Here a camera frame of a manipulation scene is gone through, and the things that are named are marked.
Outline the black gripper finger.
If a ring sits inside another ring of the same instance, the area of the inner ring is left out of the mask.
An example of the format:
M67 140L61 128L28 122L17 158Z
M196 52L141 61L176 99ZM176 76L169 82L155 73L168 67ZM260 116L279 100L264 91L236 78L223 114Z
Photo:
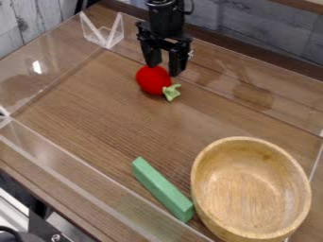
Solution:
M187 43L177 43L169 50L169 75L176 77L187 67L191 46Z
M147 37L139 38L141 51L145 59L147 66L149 68L155 67L161 62L161 48L160 48L160 40L151 39Z

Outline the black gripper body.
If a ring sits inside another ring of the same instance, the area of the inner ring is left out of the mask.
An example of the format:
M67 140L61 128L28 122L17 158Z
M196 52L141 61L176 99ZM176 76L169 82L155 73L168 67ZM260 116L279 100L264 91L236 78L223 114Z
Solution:
M192 38L184 33L185 16L193 10L185 10L185 0L147 0L149 19L139 21L137 40L144 52L184 51L191 48Z

